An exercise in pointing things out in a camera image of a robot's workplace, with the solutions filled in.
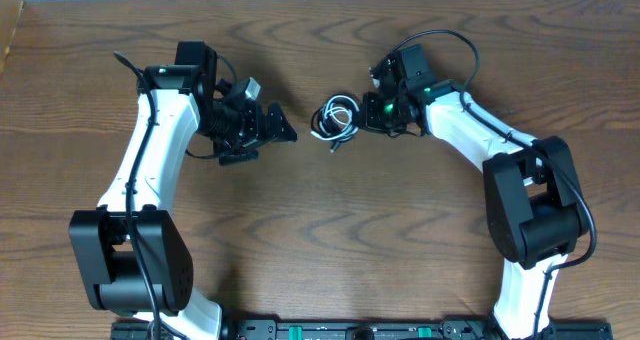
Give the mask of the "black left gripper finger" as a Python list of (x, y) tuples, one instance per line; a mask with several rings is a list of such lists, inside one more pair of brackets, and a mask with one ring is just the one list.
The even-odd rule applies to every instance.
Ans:
[(267, 138), (272, 142), (296, 142), (297, 133), (287, 121), (281, 107), (272, 103), (268, 107), (266, 117)]
[(240, 153), (232, 153), (230, 155), (221, 156), (218, 159), (220, 166), (230, 166), (244, 162), (255, 161), (259, 158), (259, 152), (257, 150), (250, 150)]

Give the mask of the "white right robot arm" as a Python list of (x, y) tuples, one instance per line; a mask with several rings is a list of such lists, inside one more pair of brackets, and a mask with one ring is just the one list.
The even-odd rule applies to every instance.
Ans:
[(503, 339), (540, 339), (559, 272), (589, 260), (597, 230), (567, 143), (516, 130), (472, 97), (472, 76), (439, 78), (417, 36), (397, 44), (369, 70), (365, 129), (389, 137), (411, 125), (446, 142), (482, 174), (489, 234), (504, 258), (491, 317)]

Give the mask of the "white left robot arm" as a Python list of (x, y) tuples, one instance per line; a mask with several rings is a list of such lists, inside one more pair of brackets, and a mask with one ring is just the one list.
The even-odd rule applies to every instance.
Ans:
[(259, 83), (217, 75), (221, 56), (202, 41), (178, 44), (170, 65), (135, 68), (138, 114), (118, 172), (92, 210), (78, 210), (69, 237), (89, 304), (145, 322), (140, 339), (233, 339), (234, 322), (193, 284), (190, 252), (172, 218), (191, 139), (212, 144), (223, 166), (251, 161), (296, 131)]

